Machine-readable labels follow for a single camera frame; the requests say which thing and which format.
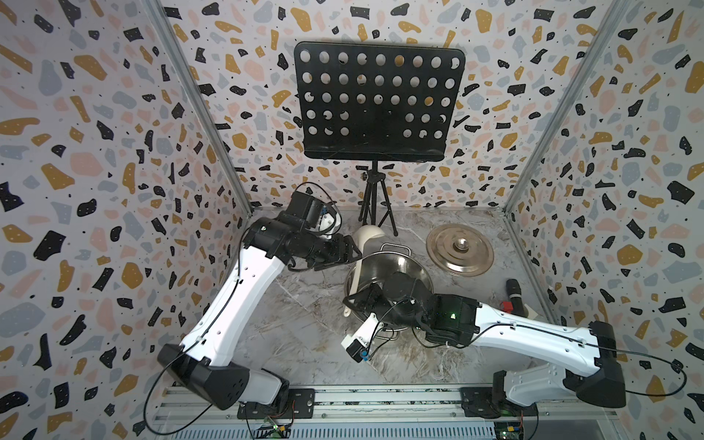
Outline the stainless steel pot lid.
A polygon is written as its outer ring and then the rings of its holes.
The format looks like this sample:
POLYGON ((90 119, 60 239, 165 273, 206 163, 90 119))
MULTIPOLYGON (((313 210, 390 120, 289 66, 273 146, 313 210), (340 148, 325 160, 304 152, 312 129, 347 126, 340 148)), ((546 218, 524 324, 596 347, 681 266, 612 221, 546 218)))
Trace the stainless steel pot lid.
POLYGON ((440 225, 430 232, 425 244, 434 264, 454 275, 476 277, 487 272, 494 262, 489 240, 468 225, 440 225))

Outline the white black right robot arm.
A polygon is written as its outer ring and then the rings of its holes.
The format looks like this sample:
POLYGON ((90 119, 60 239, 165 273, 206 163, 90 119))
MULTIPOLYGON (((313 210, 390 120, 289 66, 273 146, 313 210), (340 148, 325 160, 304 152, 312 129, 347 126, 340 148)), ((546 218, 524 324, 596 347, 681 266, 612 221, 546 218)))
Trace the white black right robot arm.
POLYGON ((425 284, 396 272, 358 293, 344 305, 366 316, 343 341, 356 362, 371 359, 371 344, 386 327, 419 329, 432 348, 500 348, 544 363, 523 371, 494 375, 495 403, 529 407, 541 401, 575 396, 583 403, 620 409, 626 405, 623 370, 613 327, 554 326, 495 309, 474 299, 431 293, 425 284))

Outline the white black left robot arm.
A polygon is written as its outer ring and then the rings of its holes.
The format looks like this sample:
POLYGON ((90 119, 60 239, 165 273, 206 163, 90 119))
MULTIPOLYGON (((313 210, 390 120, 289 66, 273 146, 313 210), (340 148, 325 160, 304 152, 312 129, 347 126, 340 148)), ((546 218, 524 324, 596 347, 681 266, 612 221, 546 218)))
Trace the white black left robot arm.
POLYGON ((289 381, 234 363, 236 346, 265 291, 295 260, 315 271, 360 260, 359 248, 340 233, 341 225, 339 214, 308 222, 280 213, 254 222, 242 236, 236 268, 203 318, 183 341, 159 352, 165 372, 220 410, 258 403, 282 412, 289 381))

